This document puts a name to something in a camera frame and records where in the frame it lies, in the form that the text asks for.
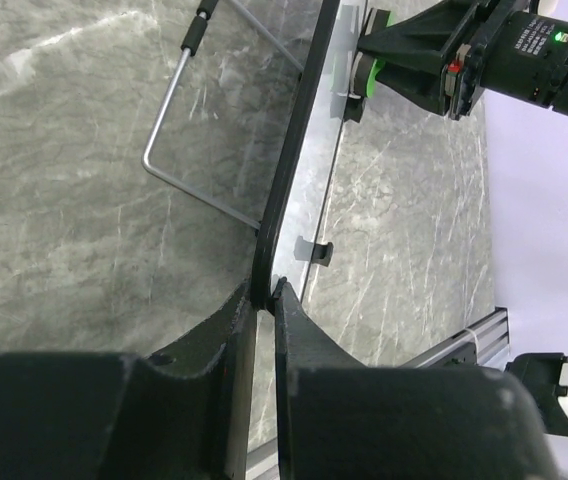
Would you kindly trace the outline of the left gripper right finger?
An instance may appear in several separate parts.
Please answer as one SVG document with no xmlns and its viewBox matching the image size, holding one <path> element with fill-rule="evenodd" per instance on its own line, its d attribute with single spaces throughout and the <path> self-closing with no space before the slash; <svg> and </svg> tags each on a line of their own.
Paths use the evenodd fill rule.
<svg viewBox="0 0 568 480">
<path fill-rule="evenodd" d="M 535 402 L 479 366 L 369 367 L 281 280 L 274 294 L 284 479 L 555 479 Z"/>
</svg>

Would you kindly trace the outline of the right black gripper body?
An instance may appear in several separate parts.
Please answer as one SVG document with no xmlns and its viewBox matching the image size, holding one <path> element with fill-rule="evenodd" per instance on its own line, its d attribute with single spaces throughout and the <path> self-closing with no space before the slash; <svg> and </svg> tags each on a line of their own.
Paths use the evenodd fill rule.
<svg viewBox="0 0 568 480">
<path fill-rule="evenodd" d="M 433 7 L 433 112 L 458 120 L 486 90 L 522 99 L 527 1 L 441 1 Z"/>
</svg>

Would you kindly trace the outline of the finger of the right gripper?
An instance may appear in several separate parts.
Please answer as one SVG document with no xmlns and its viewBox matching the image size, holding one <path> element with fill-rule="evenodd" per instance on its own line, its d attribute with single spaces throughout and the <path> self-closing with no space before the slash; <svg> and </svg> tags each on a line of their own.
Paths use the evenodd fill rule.
<svg viewBox="0 0 568 480">
<path fill-rule="evenodd" d="M 441 1 L 362 36 L 358 50 L 393 65 L 444 65 L 476 20 L 478 1 Z"/>
<path fill-rule="evenodd" d="M 447 115 L 451 100 L 445 93 L 445 70 L 444 64 L 431 73 L 383 63 L 375 73 L 375 81 L 427 112 Z"/>
</svg>

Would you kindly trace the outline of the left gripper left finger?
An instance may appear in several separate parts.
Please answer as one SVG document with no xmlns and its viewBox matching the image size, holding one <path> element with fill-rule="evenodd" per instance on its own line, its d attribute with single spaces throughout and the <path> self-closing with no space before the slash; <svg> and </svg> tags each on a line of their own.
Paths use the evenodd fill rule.
<svg viewBox="0 0 568 480">
<path fill-rule="evenodd" d="M 149 356 L 0 352 L 0 479 L 242 479 L 257 313 L 247 284 Z"/>
</svg>

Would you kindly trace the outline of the green whiteboard eraser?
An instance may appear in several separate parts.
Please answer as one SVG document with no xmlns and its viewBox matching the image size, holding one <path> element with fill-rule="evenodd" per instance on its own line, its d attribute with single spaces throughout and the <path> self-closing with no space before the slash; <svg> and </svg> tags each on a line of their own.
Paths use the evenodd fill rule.
<svg viewBox="0 0 568 480">
<path fill-rule="evenodd" d="M 371 8 L 361 33 L 361 37 L 383 30 L 393 24 L 390 10 Z M 350 96 L 355 99 L 371 98 L 375 91 L 376 76 L 385 62 L 370 54 L 357 50 L 349 81 Z"/>
</svg>

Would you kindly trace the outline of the small black-framed whiteboard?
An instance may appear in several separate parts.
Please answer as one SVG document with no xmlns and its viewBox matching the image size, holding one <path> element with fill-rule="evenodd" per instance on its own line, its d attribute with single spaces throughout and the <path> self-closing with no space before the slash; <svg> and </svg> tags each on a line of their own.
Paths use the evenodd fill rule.
<svg viewBox="0 0 568 480">
<path fill-rule="evenodd" d="M 184 36 L 180 59 L 143 150 L 142 166 L 157 179 L 256 230 L 250 298 L 255 308 L 268 310 L 279 280 L 286 279 L 302 295 L 311 266 L 330 263 L 332 248 L 319 244 L 317 235 L 347 110 L 355 101 L 349 79 L 367 4 L 325 1 L 321 5 L 261 220 L 186 184 L 151 159 L 182 73 L 197 53 L 216 7 L 214 1 L 201 2 Z"/>
</svg>

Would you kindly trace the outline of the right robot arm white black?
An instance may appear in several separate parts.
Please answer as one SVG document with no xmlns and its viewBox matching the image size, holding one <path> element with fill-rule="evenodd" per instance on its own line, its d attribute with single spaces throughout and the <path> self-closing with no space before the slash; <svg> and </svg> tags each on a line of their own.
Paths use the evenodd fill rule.
<svg viewBox="0 0 568 480">
<path fill-rule="evenodd" d="M 538 1 L 441 1 L 399 23 L 372 9 L 350 92 L 370 98 L 376 84 L 453 120 L 486 90 L 568 117 L 568 22 Z"/>
</svg>

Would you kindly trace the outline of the aluminium front rail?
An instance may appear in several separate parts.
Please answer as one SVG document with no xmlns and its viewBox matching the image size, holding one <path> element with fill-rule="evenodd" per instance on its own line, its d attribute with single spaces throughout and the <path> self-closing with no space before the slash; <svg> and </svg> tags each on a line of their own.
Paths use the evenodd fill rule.
<svg viewBox="0 0 568 480">
<path fill-rule="evenodd" d="M 502 368 L 510 350 L 508 310 L 497 307 L 474 324 L 403 364 L 425 368 L 474 364 Z M 270 440 L 248 453 L 246 479 L 278 479 L 278 442 Z"/>
</svg>

